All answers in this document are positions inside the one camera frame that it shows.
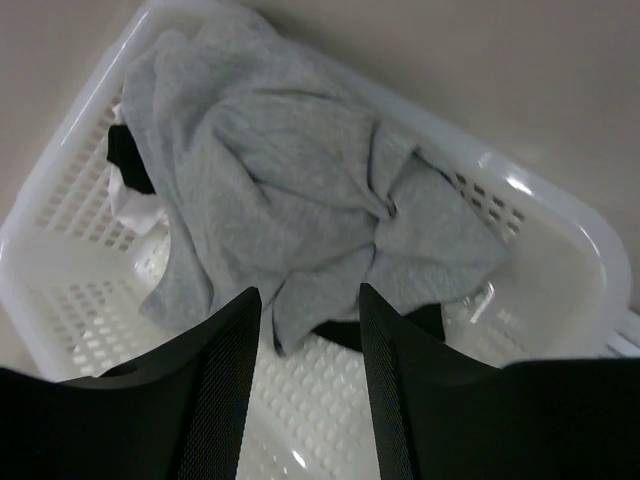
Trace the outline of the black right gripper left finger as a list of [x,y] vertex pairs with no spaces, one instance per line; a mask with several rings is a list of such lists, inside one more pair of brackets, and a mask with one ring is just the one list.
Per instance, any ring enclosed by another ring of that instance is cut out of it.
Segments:
[[5,479],[232,479],[256,364],[261,299],[98,377],[1,372]]

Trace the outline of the grey tank top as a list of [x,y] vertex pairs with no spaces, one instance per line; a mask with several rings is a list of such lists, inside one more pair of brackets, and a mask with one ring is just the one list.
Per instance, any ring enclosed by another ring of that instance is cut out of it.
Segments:
[[248,287],[286,355],[353,321],[362,284],[399,311],[460,299],[508,257],[418,145],[257,25],[163,33],[123,113],[169,217],[142,311],[183,331]]

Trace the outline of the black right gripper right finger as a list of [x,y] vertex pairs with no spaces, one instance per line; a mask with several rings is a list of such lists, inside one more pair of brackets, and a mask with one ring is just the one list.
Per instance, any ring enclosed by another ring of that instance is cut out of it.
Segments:
[[639,362],[537,360],[496,368],[362,285],[359,317],[384,479],[635,479]]

